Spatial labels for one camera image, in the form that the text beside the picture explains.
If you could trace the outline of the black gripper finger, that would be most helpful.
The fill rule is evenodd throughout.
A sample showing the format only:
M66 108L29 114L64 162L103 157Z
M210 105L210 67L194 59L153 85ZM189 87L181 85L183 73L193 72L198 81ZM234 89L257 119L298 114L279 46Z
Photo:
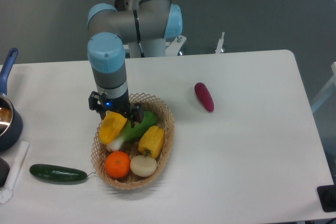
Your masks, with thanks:
M140 103L129 104L126 115L128 120L130 121L131 127L134 128L137 123L142 123L143 121L143 105Z
M100 118L103 120L106 117L106 109L101 101L101 96L99 93L92 91L89 98L89 109L91 111L96 111Z

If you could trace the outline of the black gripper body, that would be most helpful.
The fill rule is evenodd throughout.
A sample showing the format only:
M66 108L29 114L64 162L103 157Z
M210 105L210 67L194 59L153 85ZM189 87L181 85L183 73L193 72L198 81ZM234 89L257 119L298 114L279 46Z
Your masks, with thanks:
M108 98L105 93L98 94L100 116L105 116L107 111L129 116L130 102L128 90L120 97Z

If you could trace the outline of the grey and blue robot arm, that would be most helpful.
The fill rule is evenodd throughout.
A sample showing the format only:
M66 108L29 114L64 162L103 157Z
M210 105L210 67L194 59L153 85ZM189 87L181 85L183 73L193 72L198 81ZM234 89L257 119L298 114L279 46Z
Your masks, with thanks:
M135 0L121 9L97 4L88 13L87 29L87 55L97 86L89 97L89 108L101 118L112 111L131 125L141 123L142 105L129 101L124 45L135 44L140 57L154 57L156 49L164 50L168 40L181 35L180 7L171 0Z

